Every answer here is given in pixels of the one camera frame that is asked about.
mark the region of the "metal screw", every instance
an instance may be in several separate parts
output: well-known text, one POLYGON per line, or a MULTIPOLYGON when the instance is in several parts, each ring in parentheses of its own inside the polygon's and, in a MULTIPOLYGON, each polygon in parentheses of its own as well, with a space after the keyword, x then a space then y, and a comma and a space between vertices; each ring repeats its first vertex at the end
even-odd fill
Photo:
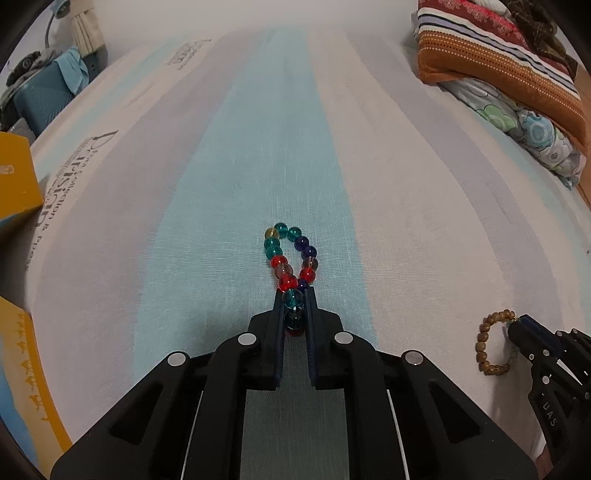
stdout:
POLYGON ((335 342, 341 345, 348 345, 353 341, 353 335, 349 332, 339 332, 335 335, 335 342))
POLYGON ((186 359, 187 357, 184 356, 184 353, 174 352, 168 356, 168 364, 171 367, 179 367, 180 365, 185 363, 186 359))
POLYGON ((256 335, 254 333, 243 333, 238 337, 238 343, 240 345, 252 345, 256 342, 256 335))
POLYGON ((423 363, 424 357, 420 354, 420 352, 412 350, 404 355, 404 359, 411 365, 420 365, 423 363))

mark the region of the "pillow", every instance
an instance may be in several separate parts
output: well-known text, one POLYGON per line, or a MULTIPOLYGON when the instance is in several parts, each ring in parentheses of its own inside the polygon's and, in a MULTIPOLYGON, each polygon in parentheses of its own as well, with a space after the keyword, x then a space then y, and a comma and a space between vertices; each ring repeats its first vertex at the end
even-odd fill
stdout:
POLYGON ((549 117, 586 153, 583 106, 566 68, 530 50, 514 24, 467 0, 419 0, 418 24, 423 82, 484 80, 549 117))

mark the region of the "mattress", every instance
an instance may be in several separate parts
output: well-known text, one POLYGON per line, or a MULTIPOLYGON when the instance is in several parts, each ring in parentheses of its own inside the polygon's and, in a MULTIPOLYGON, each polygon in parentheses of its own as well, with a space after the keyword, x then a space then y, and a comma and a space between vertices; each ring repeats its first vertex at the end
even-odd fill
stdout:
MULTIPOLYGON (((175 39, 121 58, 49 125, 33 145, 46 202, 0 275, 47 387, 23 394, 5 345, 0 415, 42 471, 169 352, 213 351, 272 307, 278 221, 318 249, 321 308, 379 350, 422 351, 536 453, 528 362, 485 377, 475 337, 505 308, 591 330, 591 216, 422 84, 414 55, 342 30, 175 39)), ((244 479, 348 477, 343 396, 311 388, 303 338, 281 387, 248 393, 242 453, 244 479)))

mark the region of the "red bead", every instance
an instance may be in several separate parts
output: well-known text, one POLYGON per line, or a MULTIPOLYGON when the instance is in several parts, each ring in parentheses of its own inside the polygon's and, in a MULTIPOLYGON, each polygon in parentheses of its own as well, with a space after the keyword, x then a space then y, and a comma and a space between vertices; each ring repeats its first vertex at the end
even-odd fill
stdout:
POLYGON ((273 270, 277 268, 277 265, 282 263, 287 263, 287 259, 283 255, 275 255, 273 258, 271 258, 271 268, 273 270))
POLYGON ((311 268, 302 268, 300 272, 300 278, 306 280, 310 285, 316 278, 316 272, 311 268))
POLYGON ((297 278, 290 273, 286 273, 279 278, 279 290, 287 291, 290 288, 297 288, 297 278))

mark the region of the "lamp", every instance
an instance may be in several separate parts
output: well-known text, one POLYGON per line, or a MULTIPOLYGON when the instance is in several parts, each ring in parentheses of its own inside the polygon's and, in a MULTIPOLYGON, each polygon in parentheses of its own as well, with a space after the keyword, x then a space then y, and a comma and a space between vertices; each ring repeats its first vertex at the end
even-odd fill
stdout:
POLYGON ((53 13, 51 14, 47 29, 45 30, 45 48, 49 48, 49 29, 51 27, 51 22, 53 22, 53 18, 55 17, 59 20, 70 13, 70 0, 55 0, 51 6, 51 10, 53 10, 53 13))

